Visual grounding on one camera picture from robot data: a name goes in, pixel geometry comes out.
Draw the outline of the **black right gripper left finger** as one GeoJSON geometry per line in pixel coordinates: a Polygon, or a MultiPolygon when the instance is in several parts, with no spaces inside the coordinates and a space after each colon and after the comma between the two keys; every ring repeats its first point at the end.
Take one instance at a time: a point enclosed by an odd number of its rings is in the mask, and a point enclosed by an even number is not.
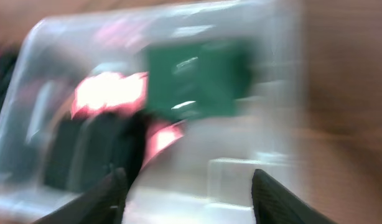
{"type": "Polygon", "coordinates": [[[34,224],[121,224],[128,191],[125,171],[115,169],[89,191],[34,224]]]}

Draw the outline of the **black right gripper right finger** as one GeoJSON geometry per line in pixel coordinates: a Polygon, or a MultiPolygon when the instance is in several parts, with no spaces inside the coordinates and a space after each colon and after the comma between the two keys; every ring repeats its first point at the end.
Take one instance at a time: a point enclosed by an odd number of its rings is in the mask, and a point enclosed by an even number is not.
{"type": "Polygon", "coordinates": [[[258,224],[334,224],[262,169],[254,171],[251,196],[258,224]]]}

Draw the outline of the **black cloth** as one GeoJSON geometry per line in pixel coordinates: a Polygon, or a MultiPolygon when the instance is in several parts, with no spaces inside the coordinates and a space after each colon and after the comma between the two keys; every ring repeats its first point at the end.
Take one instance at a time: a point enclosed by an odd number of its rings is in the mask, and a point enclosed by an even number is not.
{"type": "Polygon", "coordinates": [[[114,112],[91,118],[64,116],[49,146],[43,183],[81,193],[117,168],[124,169],[133,183],[144,162],[148,124],[141,111],[129,116],[114,112]]]}

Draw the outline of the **green cloth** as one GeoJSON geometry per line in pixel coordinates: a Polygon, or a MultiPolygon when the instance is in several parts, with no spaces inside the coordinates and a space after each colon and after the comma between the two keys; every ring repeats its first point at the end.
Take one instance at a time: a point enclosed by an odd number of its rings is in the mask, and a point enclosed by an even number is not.
{"type": "Polygon", "coordinates": [[[252,79],[252,49],[245,39],[148,47],[147,110],[174,121],[236,115],[252,79]]]}

